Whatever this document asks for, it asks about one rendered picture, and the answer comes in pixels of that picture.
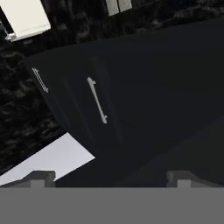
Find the cream white cabinet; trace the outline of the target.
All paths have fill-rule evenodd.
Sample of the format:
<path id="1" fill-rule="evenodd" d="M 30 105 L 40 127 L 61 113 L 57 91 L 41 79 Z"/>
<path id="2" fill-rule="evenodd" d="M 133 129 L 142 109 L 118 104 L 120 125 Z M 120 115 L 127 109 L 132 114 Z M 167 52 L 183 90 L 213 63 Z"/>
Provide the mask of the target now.
<path id="1" fill-rule="evenodd" d="M 27 39 L 51 29 L 41 0 L 0 0 L 0 9 L 10 24 L 5 39 L 15 42 Z"/>

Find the black cabinet door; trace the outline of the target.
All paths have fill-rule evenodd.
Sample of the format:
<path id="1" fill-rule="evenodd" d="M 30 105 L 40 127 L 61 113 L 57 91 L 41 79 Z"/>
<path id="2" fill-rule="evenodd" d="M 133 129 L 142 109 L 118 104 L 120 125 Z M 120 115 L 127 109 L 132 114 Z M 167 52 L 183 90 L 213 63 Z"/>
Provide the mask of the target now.
<path id="1" fill-rule="evenodd" d="M 77 102 L 73 101 L 67 90 L 59 58 L 54 56 L 52 52 L 42 52 L 26 58 L 24 65 L 60 126 L 95 156 L 97 149 L 95 148 L 94 137 Z M 49 93 L 43 91 L 32 67 L 38 69 Z"/>
<path id="2" fill-rule="evenodd" d="M 224 18 L 79 45 L 112 126 L 76 186 L 224 182 Z"/>

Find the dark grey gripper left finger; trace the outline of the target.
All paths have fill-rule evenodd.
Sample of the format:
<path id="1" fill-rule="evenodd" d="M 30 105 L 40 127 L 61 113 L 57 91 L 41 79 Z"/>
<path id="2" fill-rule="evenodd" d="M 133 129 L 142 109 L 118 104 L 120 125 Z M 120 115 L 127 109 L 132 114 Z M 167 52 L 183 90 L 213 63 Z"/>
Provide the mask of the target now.
<path id="1" fill-rule="evenodd" d="M 4 184 L 12 188 L 48 188 L 55 187 L 55 171 L 32 171 L 24 178 Z"/>

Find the pale grey tile panel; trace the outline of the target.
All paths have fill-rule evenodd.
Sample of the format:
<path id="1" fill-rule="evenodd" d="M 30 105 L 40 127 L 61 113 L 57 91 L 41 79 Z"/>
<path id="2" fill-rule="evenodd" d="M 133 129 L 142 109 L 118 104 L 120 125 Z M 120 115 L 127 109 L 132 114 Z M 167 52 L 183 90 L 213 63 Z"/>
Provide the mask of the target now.
<path id="1" fill-rule="evenodd" d="M 132 8 L 131 0 L 105 0 L 108 14 L 114 16 L 120 12 L 130 10 Z"/>

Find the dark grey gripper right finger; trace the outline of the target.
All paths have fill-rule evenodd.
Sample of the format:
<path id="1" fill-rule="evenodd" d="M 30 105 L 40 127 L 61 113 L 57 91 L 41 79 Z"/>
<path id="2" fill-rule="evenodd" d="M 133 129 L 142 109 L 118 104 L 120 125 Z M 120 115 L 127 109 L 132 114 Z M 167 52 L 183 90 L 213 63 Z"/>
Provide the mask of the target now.
<path id="1" fill-rule="evenodd" d="M 221 185 L 201 179 L 190 171 L 168 171 L 166 173 L 167 187 L 172 188 L 220 188 Z"/>

